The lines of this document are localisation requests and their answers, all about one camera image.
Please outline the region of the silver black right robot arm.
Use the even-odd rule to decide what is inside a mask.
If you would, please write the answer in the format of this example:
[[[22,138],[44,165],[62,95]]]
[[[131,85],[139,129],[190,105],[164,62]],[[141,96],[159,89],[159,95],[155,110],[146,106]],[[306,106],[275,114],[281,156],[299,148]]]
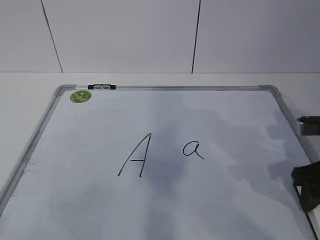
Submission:
[[[300,123],[302,136],[318,136],[320,134],[319,116],[302,116]],[[311,212],[320,204],[320,162],[295,167],[291,172],[294,187],[301,187],[299,203],[305,213]]]

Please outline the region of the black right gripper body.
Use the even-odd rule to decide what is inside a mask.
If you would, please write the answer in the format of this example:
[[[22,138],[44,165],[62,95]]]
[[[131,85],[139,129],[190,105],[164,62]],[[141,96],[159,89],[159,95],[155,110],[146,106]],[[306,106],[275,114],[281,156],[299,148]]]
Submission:
[[[320,204],[320,162],[295,167],[291,172],[294,187],[301,187],[299,203],[305,213]]]

